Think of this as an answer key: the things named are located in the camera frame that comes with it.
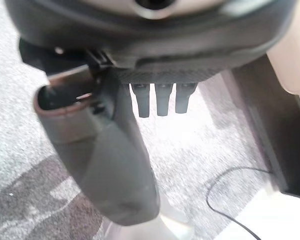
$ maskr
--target beige panel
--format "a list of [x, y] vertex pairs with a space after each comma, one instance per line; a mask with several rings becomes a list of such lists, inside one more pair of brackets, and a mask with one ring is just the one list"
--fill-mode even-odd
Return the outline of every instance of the beige panel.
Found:
[[268, 51], [268, 57], [282, 87], [289, 93], [300, 94], [300, 0], [295, 18], [287, 35]]

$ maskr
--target black cable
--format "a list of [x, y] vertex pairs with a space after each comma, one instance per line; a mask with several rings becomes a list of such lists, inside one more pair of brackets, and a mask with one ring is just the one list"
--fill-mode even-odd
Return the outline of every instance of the black cable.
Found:
[[261, 172], [261, 173], [266, 173], [266, 174], [271, 174], [271, 172], [267, 171], [267, 170], [263, 170], [263, 169], [259, 169], [259, 168], [254, 168], [254, 167], [245, 167], [245, 166], [239, 166], [239, 167], [232, 167], [229, 168], [228, 170], [224, 171], [223, 173], [221, 173], [220, 175], [218, 175], [215, 179], [214, 182], [212, 182], [212, 184], [210, 185], [210, 187], [208, 188], [208, 191], [206, 193], [206, 197], [205, 197], [205, 202], [207, 204], [207, 206], [214, 211], [217, 214], [220, 214], [221, 216], [231, 220], [232, 222], [238, 224], [240, 227], [242, 227], [244, 230], [246, 230], [248, 233], [250, 233], [255, 239], [257, 240], [261, 240], [260, 237], [258, 237], [253, 231], [251, 231], [249, 228], [247, 228], [245, 225], [243, 225], [242, 223], [238, 222], [237, 220], [235, 220], [233, 217], [214, 209], [210, 203], [209, 203], [209, 196], [211, 194], [212, 189], [216, 186], [216, 184], [225, 176], [228, 175], [229, 173], [232, 173], [234, 171], [238, 171], [238, 170], [252, 170], [252, 171], [256, 171], [256, 172]]

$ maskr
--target black plastic housing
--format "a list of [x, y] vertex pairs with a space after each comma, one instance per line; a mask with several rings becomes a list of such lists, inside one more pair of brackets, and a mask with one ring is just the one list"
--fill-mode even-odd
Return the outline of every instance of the black plastic housing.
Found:
[[21, 37], [34, 45], [99, 49], [117, 67], [162, 72], [228, 69], [260, 57], [288, 28], [297, 1], [272, 0], [240, 14], [216, 8], [162, 20], [118, 16], [78, 0], [5, 2]]

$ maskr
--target grey rubber grip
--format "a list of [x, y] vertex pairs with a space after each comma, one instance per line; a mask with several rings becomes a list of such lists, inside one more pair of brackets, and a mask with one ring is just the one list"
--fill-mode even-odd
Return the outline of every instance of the grey rubber grip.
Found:
[[154, 219], [160, 200], [149, 156], [135, 117], [129, 91], [116, 91], [113, 118], [94, 114], [89, 104], [35, 111], [60, 159], [83, 193], [111, 221], [130, 226]]

